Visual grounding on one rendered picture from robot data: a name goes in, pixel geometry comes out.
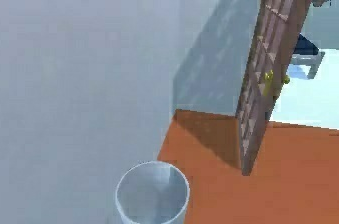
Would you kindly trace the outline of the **grey chair with dark seat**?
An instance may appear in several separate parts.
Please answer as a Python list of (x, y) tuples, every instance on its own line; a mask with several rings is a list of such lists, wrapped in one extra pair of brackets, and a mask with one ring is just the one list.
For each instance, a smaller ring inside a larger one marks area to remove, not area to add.
[(323, 61), (325, 52), (302, 34), (299, 34), (290, 63), (309, 66), (308, 79), (314, 79)]

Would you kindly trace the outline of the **brown wooden room door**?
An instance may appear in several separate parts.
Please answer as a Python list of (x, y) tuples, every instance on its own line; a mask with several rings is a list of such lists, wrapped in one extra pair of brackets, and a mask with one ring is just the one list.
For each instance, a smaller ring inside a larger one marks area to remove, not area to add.
[[(236, 110), (240, 168), (251, 174), (312, 0), (261, 0)], [(264, 96), (264, 74), (274, 72)]]

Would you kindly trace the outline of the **pale grey round bin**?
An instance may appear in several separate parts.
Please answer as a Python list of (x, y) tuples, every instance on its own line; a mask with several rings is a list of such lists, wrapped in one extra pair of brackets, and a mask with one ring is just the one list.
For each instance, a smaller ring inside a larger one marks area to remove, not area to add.
[(129, 169), (115, 190), (122, 224), (185, 224), (190, 184), (174, 165), (149, 161)]

